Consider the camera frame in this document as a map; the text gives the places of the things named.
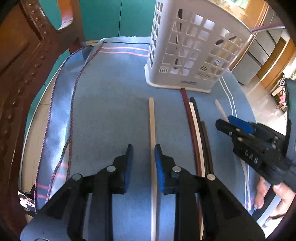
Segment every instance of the dark brown strip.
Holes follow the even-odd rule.
[[[190,134],[191,134],[191,140],[192,140],[192,145],[193,145],[193,155],[195,159],[195,164],[196,164],[196,174],[197,176],[201,176],[201,166],[200,166],[200,154],[198,150],[198,144],[197,144],[197,136],[195,132],[195,127],[194,127],[194,122],[193,122],[193,117],[189,105],[189,100],[186,94],[186,90],[184,88],[180,89],[180,92],[182,94],[186,114],[187,114],[187,119],[188,119],[188,124],[189,124],[189,129],[190,129]]]
[[[203,137],[204,137],[204,140],[205,140],[205,147],[206,147],[206,152],[204,152],[204,155],[207,156],[208,173],[206,173],[206,175],[207,174],[214,174],[212,153],[211,153],[211,148],[210,148],[209,137],[207,135],[207,128],[205,126],[204,121],[202,121],[201,123],[202,123],[202,133],[203,133]]]
[[[183,102],[184,102],[184,106],[185,106],[185,110],[186,110],[186,114],[187,114],[187,119],[188,119],[188,124],[189,124],[189,129],[190,129],[190,134],[191,134],[193,155],[194,155],[194,159],[195,159],[196,175],[200,177],[201,176],[200,153],[198,150],[197,136],[196,136],[193,117],[192,117],[192,113],[191,113],[191,109],[190,109],[190,105],[189,105],[189,99],[187,97],[186,90],[184,88],[181,88],[180,92],[181,92],[181,95],[183,98]],[[198,222],[199,222],[198,232],[200,232],[200,228],[202,226],[202,208],[201,208],[201,203],[200,203],[199,199],[197,200],[197,208],[198,208]]]

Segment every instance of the white plastic strip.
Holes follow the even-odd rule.
[[[156,241],[157,176],[154,149],[156,145],[154,100],[149,98],[149,130],[151,155],[151,241]]]
[[[192,117],[193,117],[195,133],[196,133],[196,136],[197,136],[197,144],[198,144],[198,150],[199,150],[199,154],[200,154],[201,174],[202,174],[202,177],[205,177],[205,161],[204,161],[204,158],[203,158],[203,151],[202,151],[202,139],[200,138],[200,130],[199,130],[199,127],[198,127],[197,118],[196,118],[196,114],[195,114],[195,111],[194,111],[193,103],[189,102],[189,105],[190,105],[191,114],[192,114]]]

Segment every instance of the wooden stick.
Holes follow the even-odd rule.
[[[154,100],[149,98],[149,130],[150,130],[150,155],[151,155],[151,241],[156,241],[156,208],[157,208],[157,176],[154,156],[156,145]]]
[[[228,120],[228,118],[227,118],[227,115],[225,114],[225,111],[223,110],[223,108],[222,108],[220,102],[219,102],[217,99],[215,99],[215,100],[214,100],[214,103],[215,103],[215,105],[217,106],[218,110],[220,111],[220,113],[221,113],[221,115],[222,115],[222,117],[223,117],[223,120],[225,120],[226,122],[229,123],[229,120]]]

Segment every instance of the wooden door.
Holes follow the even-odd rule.
[[[272,65],[277,60],[278,56],[281,54],[284,49],[286,41],[283,38],[280,38],[278,43],[275,45],[274,50],[271,55],[267,59],[267,61],[262,65],[261,69],[258,71],[257,76],[259,79],[262,79],[264,75],[268,72],[268,70],[272,67]]]
[[[265,87],[265,89],[269,89],[270,86],[277,80],[277,78],[283,72],[284,68],[292,59],[293,55],[295,54],[295,51],[296,47],[293,43],[293,40],[290,39],[279,60],[272,67],[272,69],[266,75],[266,77],[262,80],[261,84]]]

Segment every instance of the metal screw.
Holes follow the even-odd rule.
[[[116,167],[115,166],[108,166],[107,167],[107,172],[115,172]]]
[[[174,167],[173,167],[173,171],[174,171],[174,172],[180,172],[181,170],[182,170],[182,168],[179,167],[179,166],[174,166]]]
[[[214,174],[208,174],[207,179],[209,179],[210,181],[213,181],[216,179],[216,176]]]
[[[76,173],[76,174],[74,174],[73,176],[72,176],[72,179],[74,180],[74,181],[78,181],[78,180],[80,180],[81,179],[81,175],[79,174],[79,173]]]

